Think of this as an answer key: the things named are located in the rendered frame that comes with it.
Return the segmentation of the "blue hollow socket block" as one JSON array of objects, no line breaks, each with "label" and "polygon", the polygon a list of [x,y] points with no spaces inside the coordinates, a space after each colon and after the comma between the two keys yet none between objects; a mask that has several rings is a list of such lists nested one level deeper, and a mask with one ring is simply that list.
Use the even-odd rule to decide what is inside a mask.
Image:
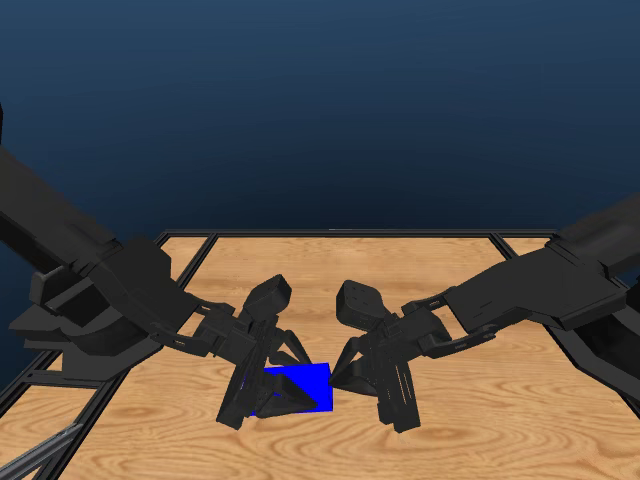
[{"label": "blue hollow socket block", "polygon": [[[255,393],[257,395],[260,380],[265,374],[284,374],[308,393],[317,402],[317,407],[306,412],[329,412],[333,410],[333,390],[329,385],[330,368],[328,363],[265,367],[264,374],[258,378],[258,383],[256,384],[257,390]],[[251,416],[255,416],[256,400]]]}]

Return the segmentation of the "grey metal frame rail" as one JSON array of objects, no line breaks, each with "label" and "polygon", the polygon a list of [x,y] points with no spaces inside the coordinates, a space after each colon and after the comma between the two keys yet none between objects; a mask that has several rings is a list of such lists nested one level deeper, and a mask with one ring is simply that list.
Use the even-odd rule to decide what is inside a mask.
[{"label": "grey metal frame rail", "polygon": [[73,423],[0,467],[0,480],[22,480],[52,456],[68,447],[84,427]]}]

